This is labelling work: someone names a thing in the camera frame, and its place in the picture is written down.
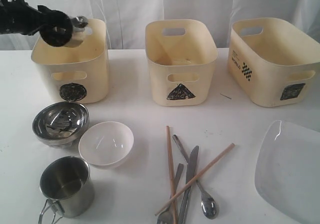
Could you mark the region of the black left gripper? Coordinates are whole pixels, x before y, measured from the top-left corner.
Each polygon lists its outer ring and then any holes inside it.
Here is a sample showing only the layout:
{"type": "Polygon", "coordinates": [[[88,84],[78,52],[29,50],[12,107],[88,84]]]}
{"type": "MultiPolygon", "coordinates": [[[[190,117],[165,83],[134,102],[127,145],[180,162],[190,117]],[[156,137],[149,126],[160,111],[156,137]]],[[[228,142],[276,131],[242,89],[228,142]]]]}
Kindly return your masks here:
{"type": "Polygon", "coordinates": [[[73,26],[69,16],[58,10],[51,10],[38,5],[37,10],[27,17],[27,35],[39,32],[42,39],[50,46],[65,46],[72,38],[73,26]]]}

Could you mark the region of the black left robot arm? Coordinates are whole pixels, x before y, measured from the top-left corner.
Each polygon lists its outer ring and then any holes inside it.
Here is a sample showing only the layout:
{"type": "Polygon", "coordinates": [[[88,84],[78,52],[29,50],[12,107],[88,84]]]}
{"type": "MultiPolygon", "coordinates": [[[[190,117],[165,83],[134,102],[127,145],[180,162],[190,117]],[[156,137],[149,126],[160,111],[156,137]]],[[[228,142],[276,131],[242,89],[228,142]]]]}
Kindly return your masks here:
{"type": "Polygon", "coordinates": [[[33,36],[39,33],[50,46],[65,46],[71,39],[73,25],[67,14],[25,0],[0,0],[0,33],[33,36]]]}

